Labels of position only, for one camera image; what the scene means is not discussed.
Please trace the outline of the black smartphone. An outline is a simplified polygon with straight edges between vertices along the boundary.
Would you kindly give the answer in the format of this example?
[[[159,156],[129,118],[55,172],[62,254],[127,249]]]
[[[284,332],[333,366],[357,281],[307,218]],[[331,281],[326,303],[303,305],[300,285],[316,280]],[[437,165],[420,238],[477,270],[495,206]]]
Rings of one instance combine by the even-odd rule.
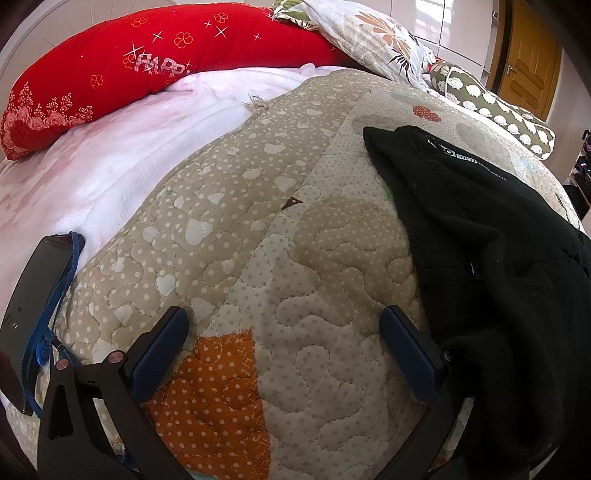
[[[1,324],[1,392],[22,414],[39,416],[37,375],[49,359],[49,322],[72,283],[85,244],[77,232],[43,237],[16,284]]]

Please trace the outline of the wooden door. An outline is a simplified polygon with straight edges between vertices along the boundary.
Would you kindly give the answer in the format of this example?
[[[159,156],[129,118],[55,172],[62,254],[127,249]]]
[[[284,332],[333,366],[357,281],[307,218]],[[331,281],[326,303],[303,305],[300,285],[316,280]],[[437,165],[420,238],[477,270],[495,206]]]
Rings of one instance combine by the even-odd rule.
[[[487,88],[536,117],[548,117],[559,78],[562,47],[530,1],[501,1]]]

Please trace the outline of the olive sheep bolster pillow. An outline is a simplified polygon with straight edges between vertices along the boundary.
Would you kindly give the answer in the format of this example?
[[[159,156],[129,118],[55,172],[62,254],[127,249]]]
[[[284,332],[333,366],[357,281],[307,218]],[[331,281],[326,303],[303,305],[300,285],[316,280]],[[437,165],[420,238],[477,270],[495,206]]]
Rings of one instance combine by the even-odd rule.
[[[545,122],[488,90],[470,72],[438,61],[430,70],[430,79],[439,94],[502,127],[540,160],[554,152],[556,135]]]

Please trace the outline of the patchwork heart quilt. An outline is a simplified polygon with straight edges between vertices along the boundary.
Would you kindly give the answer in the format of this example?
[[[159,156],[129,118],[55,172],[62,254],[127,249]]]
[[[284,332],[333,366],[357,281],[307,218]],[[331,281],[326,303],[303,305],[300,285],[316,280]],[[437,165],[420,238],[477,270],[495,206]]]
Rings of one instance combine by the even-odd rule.
[[[179,163],[76,272],[51,368],[127,351],[171,307],[188,334],[140,408],[186,479],[378,479],[427,410],[379,327],[429,324],[409,235],[363,129],[420,128],[516,176],[585,233],[556,177],[500,126],[353,70],[304,82]]]

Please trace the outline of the pink white blanket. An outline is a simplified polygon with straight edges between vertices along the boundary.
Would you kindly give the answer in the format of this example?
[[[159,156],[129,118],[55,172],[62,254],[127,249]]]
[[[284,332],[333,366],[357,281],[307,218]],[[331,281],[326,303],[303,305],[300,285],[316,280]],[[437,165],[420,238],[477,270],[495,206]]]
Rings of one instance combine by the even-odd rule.
[[[87,262],[128,221],[158,182],[193,152],[238,128],[256,98],[271,100],[334,67],[242,68],[189,75],[50,148],[1,161],[1,304],[39,241],[75,231]]]

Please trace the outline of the floral white pillow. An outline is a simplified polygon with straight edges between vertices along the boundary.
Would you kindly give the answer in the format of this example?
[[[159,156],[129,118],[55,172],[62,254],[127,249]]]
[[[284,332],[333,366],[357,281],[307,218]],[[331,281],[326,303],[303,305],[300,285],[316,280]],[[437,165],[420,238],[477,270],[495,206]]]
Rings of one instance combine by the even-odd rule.
[[[317,31],[373,73],[422,91],[435,63],[434,52],[398,20],[351,1],[276,1],[273,18]]]

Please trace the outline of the black pants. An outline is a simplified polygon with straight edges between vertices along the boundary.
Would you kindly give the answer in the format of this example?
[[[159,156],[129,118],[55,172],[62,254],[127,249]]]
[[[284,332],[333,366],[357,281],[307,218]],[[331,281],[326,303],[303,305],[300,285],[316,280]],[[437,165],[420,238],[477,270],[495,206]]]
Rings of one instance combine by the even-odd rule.
[[[590,240],[516,176],[420,128],[363,129],[410,241],[427,334],[471,392],[432,467],[590,475]]]

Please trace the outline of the red long pillow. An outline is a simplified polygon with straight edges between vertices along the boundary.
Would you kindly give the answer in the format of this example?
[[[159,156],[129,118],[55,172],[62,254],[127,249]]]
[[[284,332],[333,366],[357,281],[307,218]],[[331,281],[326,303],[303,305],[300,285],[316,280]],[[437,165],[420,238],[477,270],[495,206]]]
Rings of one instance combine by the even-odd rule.
[[[353,66],[320,33],[243,3],[176,5],[101,22],[63,41],[12,86],[1,147],[13,161],[194,73]]]

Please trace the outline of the white wardrobe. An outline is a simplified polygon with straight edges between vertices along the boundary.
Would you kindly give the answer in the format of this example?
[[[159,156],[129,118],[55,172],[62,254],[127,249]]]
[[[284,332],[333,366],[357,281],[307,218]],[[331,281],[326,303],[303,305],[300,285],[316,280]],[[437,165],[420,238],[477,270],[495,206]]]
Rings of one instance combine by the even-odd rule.
[[[497,43],[498,1],[384,0],[367,5],[398,20],[437,57],[487,81]]]

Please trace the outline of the cluttered shelf unit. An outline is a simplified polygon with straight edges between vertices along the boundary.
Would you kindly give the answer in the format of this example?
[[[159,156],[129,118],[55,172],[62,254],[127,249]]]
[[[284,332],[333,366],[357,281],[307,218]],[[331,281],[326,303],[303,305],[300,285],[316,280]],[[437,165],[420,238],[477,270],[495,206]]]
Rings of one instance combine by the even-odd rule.
[[[586,129],[582,136],[583,146],[576,163],[567,177],[565,189],[575,210],[583,218],[590,209],[590,130]]]

